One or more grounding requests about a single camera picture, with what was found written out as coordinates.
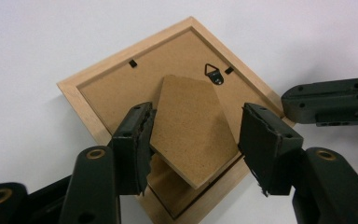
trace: frame backing board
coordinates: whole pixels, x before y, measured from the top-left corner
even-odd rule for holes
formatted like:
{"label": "frame backing board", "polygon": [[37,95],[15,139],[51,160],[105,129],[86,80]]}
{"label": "frame backing board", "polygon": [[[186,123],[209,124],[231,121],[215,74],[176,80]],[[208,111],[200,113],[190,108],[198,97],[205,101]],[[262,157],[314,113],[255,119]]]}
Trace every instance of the frame backing board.
{"label": "frame backing board", "polygon": [[171,75],[163,80],[150,145],[194,189],[238,154],[213,84]]}
{"label": "frame backing board", "polygon": [[[131,60],[137,62],[136,67],[129,65]],[[152,35],[58,85],[96,142],[106,145],[132,106],[146,101],[158,106],[166,75],[210,81],[203,75],[206,63],[221,70],[234,69],[228,76],[223,74],[223,85],[213,87],[237,143],[245,102],[265,106],[284,119],[280,97],[194,18]],[[145,196],[137,199],[154,223],[198,223],[249,174],[239,154],[225,168],[213,183],[192,189],[155,155],[149,187]]]}

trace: white wall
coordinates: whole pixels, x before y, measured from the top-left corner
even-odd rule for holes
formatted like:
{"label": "white wall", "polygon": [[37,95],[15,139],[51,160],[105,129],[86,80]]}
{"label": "white wall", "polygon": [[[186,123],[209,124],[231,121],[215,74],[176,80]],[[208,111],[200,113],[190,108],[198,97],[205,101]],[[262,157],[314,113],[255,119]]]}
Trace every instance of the white wall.
{"label": "white wall", "polygon": [[[71,174],[95,142],[56,83],[188,16],[280,95],[358,77],[358,1],[0,1],[0,183],[33,192]],[[358,172],[358,127],[296,130],[304,148],[338,151]],[[246,177],[202,222],[296,223],[291,197],[260,191]],[[151,222],[121,201],[123,223]]]}

